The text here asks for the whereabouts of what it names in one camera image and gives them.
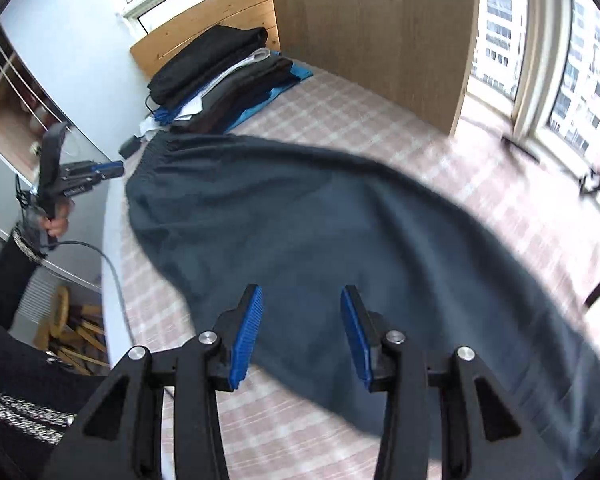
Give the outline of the person's left forearm sleeve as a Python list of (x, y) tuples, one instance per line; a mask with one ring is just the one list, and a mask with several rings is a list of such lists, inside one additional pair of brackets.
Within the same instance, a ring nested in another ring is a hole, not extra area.
[(45, 255), (31, 245), (15, 226), (0, 251), (0, 326), (12, 327), (20, 301), (30, 278)]

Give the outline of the person's left hand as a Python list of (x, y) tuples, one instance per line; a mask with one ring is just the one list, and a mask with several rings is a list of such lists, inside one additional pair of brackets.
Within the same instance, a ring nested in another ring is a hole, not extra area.
[(43, 218), (40, 226), (50, 237), (62, 237), (69, 227), (69, 216), (73, 211), (74, 203), (68, 198), (62, 198), (55, 206), (54, 218)]

